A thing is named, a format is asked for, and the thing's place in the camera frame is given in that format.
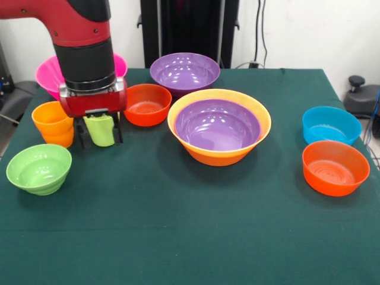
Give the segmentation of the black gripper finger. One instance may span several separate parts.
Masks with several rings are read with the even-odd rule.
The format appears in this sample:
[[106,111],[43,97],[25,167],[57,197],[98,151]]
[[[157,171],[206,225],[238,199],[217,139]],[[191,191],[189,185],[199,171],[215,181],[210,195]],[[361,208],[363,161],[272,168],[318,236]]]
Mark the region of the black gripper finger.
[[113,136],[114,136],[115,143],[118,143],[118,144],[123,143],[119,112],[113,113],[112,119],[113,119]]
[[91,148],[93,142],[83,118],[74,118],[75,137],[83,149]]

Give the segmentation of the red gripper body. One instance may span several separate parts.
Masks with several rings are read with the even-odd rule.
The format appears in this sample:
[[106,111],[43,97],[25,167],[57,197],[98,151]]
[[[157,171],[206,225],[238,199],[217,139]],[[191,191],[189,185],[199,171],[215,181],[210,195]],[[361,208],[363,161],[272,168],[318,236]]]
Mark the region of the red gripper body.
[[127,84],[124,78],[98,93],[77,93],[59,86],[59,102],[71,118],[79,118],[93,113],[116,113],[126,109]]

